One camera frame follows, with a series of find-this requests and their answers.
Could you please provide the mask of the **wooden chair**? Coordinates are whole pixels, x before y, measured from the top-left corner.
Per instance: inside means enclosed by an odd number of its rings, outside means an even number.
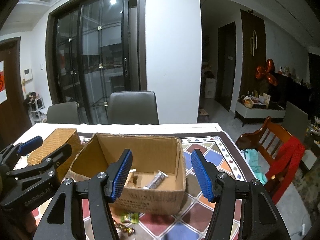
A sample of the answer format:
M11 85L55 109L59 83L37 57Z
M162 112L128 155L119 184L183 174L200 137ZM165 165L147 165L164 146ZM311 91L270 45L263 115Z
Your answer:
M240 135L236 141L236 146L240 150L256 149L259 154L268 163L269 168L280 147L286 143L293 135L279 124L271 121L271 117L267 117L262 127L253 133L245 133ZM269 193L274 185L267 184L265 188Z

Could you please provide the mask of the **grey dining chair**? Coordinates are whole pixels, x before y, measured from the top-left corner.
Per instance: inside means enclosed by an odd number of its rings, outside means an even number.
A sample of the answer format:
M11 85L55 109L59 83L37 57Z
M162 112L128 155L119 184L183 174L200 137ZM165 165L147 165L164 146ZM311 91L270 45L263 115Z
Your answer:
M76 102L64 102L52 105L47 111L47 121L49 124L81 124L78 104Z
M156 94L151 90L112 93L108 102L108 123L158 125Z

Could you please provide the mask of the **red foil balloon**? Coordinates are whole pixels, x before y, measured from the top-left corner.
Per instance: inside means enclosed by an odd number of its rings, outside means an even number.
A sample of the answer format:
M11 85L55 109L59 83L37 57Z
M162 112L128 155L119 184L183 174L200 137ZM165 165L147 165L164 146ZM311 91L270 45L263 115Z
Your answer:
M273 75L274 71L274 62L272 59L268 59L264 66L257 66L257 68L255 69L255 78L257 80L265 78L269 84L276 86L278 83Z

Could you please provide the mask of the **glass sliding door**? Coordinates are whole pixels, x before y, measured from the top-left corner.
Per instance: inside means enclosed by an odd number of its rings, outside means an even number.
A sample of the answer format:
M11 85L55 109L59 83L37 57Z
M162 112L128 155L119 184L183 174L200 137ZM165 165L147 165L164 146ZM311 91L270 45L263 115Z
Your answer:
M107 124L112 93L147 89L145 2L70 0L48 15L52 105L76 102L81 124Z

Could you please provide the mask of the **silver blue stick packet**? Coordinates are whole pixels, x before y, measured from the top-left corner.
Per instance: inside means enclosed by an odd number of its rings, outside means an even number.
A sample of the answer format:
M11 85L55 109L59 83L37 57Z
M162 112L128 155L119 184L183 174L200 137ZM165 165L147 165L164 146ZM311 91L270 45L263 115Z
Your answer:
M150 181L143 189L155 190L159 185L168 178L168 175L162 171L158 171L158 173L154 176L152 181Z

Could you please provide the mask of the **woven wicker box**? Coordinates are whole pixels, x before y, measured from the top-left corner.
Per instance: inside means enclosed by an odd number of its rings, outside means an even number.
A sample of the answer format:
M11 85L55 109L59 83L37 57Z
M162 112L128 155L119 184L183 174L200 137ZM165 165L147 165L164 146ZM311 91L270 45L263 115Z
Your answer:
M57 150L60 146L68 143L72 147L71 156L57 168L57 175L60 181L63 181L67 174L72 161L76 158L76 155L83 149L81 140L74 128L58 128L44 140L41 147L31 152L27 158L29 165L36 165L41 162L47 155Z

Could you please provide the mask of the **red fu door poster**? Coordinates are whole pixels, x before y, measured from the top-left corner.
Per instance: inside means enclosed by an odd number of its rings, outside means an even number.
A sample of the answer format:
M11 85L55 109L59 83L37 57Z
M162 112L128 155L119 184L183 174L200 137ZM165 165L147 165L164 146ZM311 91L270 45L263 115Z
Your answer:
M7 100L7 91L5 86L4 61L0 62L0 103Z

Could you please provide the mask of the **grey dining chair centre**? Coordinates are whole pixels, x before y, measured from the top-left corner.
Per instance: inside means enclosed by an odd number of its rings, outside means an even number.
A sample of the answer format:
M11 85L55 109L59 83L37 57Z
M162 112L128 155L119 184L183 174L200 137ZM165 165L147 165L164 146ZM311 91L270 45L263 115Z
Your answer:
M112 93L108 102L108 123L158 125L156 94L151 90Z

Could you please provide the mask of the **green snack packet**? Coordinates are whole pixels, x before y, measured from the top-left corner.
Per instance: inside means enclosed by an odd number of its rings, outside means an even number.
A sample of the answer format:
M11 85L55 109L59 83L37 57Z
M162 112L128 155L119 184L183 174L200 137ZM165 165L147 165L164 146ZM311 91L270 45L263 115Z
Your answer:
M121 223L132 223L132 224L138 224L139 223L139 213L123 213L120 217Z

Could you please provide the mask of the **red gold candy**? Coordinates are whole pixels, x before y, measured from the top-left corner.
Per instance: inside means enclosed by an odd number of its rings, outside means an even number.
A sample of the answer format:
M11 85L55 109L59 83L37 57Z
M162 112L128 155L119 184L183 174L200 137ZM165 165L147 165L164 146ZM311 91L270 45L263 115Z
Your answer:
M136 232L134 228L125 226L124 224L121 224L121 223L117 223L115 220L113 222L114 222L114 226L116 227L116 229L118 231L121 231L123 233L127 233L128 236L131 236L131 235L135 234L135 232Z

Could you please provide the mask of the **teal cloth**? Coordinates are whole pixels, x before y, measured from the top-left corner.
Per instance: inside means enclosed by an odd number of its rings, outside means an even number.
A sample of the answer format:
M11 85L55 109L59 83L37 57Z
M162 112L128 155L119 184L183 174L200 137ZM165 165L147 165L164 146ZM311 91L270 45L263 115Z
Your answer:
M259 165L259 153L256 149L244 149L241 150L241 155L244 157L245 161L248 163L249 167L252 169L255 177L260 180L260 182L265 185L267 183L267 178L261 170Z

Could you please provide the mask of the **colourful diamond table mat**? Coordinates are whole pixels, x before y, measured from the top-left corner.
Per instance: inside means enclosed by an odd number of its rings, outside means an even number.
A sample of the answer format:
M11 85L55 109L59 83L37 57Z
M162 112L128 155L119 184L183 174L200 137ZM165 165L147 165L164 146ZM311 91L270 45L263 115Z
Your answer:
M93 135L78 133L81 144L85 146ZM186 187L183 205L176 215L156 215L139 213L139 223L127 223L135 229L135 234L119 232L120 239L204 239L214 204L208 202L200 189L191 165L191 153L199 149L205 159L213 163L220 172L242 181L251 180L253 173L240 155L238 149L224 132L198 135L172 135L177 137L183 148ZM110 207L114 220L119 223L123 213L134 213L117 207Z

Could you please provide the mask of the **red garment on chair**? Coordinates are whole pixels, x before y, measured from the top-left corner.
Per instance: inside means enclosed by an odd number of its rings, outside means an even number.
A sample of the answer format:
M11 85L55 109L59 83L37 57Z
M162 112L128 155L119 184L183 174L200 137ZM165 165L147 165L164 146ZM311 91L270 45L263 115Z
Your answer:
M267 178L265 186L267 186L267 184L274 185L269 192L274 204L279 202L291 184L304 152L304 145L294 136L280 147L274 162L265 174Z

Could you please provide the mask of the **grey dining chair left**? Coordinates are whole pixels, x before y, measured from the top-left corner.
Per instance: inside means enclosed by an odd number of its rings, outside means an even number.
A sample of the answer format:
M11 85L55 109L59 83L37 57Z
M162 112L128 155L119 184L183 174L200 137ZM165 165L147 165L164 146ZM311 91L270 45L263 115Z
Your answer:
M52 105L47 111L47 121L49 124L81 124L78 104L76 102L64 102Z

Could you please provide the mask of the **white low tv cabinet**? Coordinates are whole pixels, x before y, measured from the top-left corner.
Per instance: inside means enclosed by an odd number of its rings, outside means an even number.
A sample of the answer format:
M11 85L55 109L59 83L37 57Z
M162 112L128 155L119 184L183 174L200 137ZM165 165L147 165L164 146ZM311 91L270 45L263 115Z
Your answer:
M264 122L270 116L272 119L282 120L285 116L284 109L248 108L241 101L236 102L234 118L242 121L242 125L251 122Z

